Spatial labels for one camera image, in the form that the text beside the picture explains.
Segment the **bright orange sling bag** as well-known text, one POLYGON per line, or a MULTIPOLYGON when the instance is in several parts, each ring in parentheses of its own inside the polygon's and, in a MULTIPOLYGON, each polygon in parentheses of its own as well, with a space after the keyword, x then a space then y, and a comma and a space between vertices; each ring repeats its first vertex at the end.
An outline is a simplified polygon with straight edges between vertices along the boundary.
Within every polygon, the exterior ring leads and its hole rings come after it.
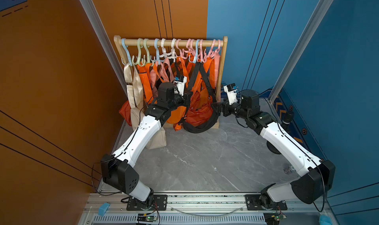
MULTIPOLYGON (((145 66, 137 65, 137 70, 140 76, 140 80, 144 90, 144 100, 148 103, 153 101, 153 93, 150 85, 150 72, 152 71, 153 65, 151 63, 147 63, 145 66)), ((168 124, 172 124, 175 130, 180 130, 181 126, 175 126, 182 119, 185 114, 186 107, 180 106, 176 110, 171 112, 170 118, 167 120, 168 124)))

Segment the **dark orange sling bag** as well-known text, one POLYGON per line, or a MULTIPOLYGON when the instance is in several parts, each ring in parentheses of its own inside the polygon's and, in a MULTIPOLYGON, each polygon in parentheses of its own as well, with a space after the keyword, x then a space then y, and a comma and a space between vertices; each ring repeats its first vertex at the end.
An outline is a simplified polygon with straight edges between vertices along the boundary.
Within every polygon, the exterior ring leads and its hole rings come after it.
POLYGON ((188 101, 184 106, 171 112, 169 121, 175 131, 185 129, 191 133, 202 133, 217 122, 213 104, 217 102, 218 62, 213 58, 192 63, 177 58, 173 64, 180 77, 176 77, 179 90, 188 101))

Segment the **black sling bag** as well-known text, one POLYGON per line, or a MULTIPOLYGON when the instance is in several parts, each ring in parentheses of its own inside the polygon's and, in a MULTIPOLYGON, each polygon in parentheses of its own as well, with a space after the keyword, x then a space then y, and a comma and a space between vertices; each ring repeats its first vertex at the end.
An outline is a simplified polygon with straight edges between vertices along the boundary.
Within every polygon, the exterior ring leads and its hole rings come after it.
POLYGON ((192 97, 179 126, 190 133, 209 130, 218 120, 218 114, 212 108, 212 103, 217 103, 217 99, 202 63, 195 64, 186 91, 192 92, 192 97))

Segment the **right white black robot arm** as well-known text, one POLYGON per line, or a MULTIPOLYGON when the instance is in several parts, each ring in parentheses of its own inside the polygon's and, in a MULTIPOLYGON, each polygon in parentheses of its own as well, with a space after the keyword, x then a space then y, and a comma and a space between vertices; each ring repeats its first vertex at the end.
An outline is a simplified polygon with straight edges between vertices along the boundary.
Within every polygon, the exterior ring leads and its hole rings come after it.
POLYGON ((292 199, 299 199, 305 204, 313 204, 320 197, 326 199, 333 184, 335 165, 306 150, 272 114, 261 111, 256 91, 242 91, 240 100, 237 100, 236 91, 230 91, 227 101, 213 103, 212 108, 218 115, 235 115, 244 119, 246 126, 270 143, 270 150, 283 155, 298 174, 296 180, 264 188, 260 195, 263 209, 275 209, 278 203, 292 199))

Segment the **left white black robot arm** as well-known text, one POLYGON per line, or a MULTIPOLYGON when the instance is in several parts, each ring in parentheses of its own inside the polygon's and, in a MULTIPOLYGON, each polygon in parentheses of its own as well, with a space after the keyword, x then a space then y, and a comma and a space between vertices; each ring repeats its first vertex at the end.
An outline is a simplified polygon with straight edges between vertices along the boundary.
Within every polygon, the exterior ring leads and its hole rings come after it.
POLYGON ((100 161, 103 182, 150 207, 154 202, 153 189, 141 182, 134 166, 149 141, 180 106, 190 105, 191 94, 185 83, 163 83, 158 97, 147 108, 145 116, 125 143, 112 155, 100 161))

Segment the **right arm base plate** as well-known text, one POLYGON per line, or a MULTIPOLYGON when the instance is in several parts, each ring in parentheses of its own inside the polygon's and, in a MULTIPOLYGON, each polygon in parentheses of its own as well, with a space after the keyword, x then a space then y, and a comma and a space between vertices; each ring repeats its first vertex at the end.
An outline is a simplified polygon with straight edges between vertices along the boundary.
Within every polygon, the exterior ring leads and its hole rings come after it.
POLYGON ((246 194, 245 202, 248 210, 287 210, 285 201, 273 202, 267 195, 246 194))

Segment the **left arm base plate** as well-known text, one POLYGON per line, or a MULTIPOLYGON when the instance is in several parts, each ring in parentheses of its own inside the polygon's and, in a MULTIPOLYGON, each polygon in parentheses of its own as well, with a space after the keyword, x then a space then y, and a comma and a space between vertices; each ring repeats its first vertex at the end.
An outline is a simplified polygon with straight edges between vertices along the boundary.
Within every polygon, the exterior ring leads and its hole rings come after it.
POLYGON ((150 195, 146 201, 140 201, 132 197, 127 203, 127 211, 150 211, 157 209, 158 211, 165 211, 167 208, 168 195, 154 194, 150 195))

